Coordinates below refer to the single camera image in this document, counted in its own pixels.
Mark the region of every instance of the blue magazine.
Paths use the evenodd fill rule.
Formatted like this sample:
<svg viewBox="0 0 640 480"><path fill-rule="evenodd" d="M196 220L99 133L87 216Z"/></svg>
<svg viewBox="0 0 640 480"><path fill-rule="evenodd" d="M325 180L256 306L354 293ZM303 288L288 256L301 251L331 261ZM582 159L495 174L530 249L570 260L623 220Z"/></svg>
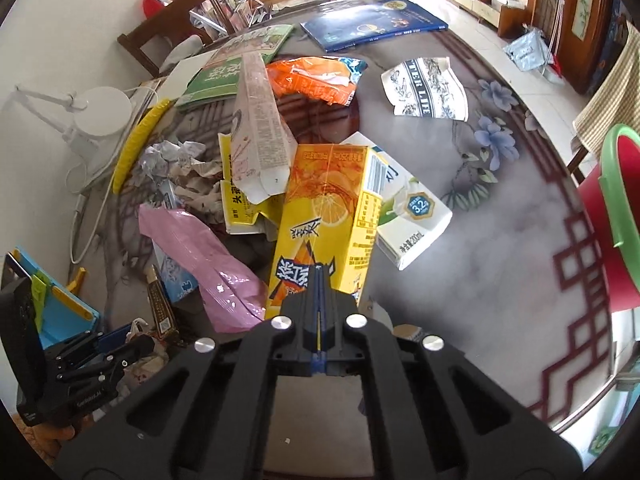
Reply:
<svg viewBox="0 0 640 480"><path fill-rule="evenodd" d="M400 34L445 30L447 23L409 0L380 0L301 23L327 52Z"/></svg>

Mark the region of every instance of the crumpled paper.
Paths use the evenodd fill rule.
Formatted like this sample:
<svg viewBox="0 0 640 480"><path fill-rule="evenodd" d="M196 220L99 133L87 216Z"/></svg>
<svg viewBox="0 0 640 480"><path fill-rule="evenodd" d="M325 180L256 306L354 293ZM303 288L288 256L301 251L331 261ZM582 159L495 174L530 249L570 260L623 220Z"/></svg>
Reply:
<svg viewBox="0 0 640 480"><path fill-rule="evenodd" d="M210 224L222 223L225 221L220 193L222 162L198 160L206 149L203 143L190 140L177 143L163 140L148 146L138 160L133 183L139 186L148 177L159 185L168 178L183 206L203 213Z"/></svg>
<svg viewBox="0 0 640 480"><path fill-rule="evenodd" d="M394 115L466 121L465 89L448 57L418 57L402 62L381 76Z"/></svg>

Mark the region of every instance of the green clip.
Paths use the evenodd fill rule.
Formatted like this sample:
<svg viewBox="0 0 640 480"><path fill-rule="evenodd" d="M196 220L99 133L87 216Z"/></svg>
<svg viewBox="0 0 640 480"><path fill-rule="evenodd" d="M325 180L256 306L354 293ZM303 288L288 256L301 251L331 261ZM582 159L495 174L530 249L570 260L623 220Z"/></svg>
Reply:
<svg viewBox="0 0 640 480"><path fill-rule="evenodd" d="M47 276L41 269L36 270L35 275L40 279L41 282L47 285L47 288L53 285L51 278Z"/></svg>
<svg viewBox="0 0 640 480"><path fill-rule="evenodd" d="M47 297L47 284L36 274L31 277L31 299L36 309L36 328L38 332L42 330L42 313L44 311L44 301Z"/></svg>

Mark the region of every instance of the white wall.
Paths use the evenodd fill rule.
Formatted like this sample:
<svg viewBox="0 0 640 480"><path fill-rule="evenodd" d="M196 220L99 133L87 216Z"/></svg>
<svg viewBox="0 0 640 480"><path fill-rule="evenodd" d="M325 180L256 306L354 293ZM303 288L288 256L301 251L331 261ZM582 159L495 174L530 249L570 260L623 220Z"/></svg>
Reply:
<svg viewBox="0 0 640 480"><path fill-rule="evenodd" d="M0 253L20 244L61 281L76 201L64 177L76 162L52 128L12 99L14 85L138 85L149 75L116 38L143 19L141 0L17 0L0 26ZM0 398L8 406L14 391L0 349Z"/></svg>

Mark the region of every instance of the metal screw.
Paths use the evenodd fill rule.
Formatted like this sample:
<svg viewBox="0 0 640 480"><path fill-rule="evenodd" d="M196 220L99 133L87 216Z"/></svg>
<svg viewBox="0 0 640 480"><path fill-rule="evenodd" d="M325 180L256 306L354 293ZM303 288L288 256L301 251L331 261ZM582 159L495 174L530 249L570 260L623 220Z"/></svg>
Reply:
<svg viewBox="0 0 640 480"><path fill-rule="evenodd" d="M271 320L271 326L276 330L286 330L292 323L291 318L287 316L276 316Z"/></svg>
<svg viewBox="0 0 640 480"><path fill-rule="evenodd" d="M367 324L367 318L362 314L351 314L347 316L347 325L351 328L362 328Z"/></svg>
<svg viewBox="0 0 640 480"><path fill-rule="evenodd" d="M193 347L196 349L196 352L206 354L216 347L216 342L210 337L201 337L193 344Z"/></svg>
<svg viewBox="0 0 640 480"><path fill-rule="evenodd" d="M437 352L438 350L442 350L444 347L444 341L439 336L428 335L422 340L422 346L425 350Z"/></svg>

